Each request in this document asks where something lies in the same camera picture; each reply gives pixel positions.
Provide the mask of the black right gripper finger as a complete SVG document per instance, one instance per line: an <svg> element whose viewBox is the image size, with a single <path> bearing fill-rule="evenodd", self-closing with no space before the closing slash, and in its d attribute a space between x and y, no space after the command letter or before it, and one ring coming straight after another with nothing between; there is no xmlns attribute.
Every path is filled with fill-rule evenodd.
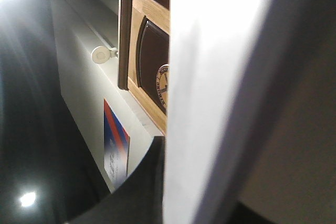
<svg viewBox="0 0 336 224"><path fill-rule="evenodd" d="M142 161L113 193L70 223L163 223L165 137L154 137Z"/></svg>

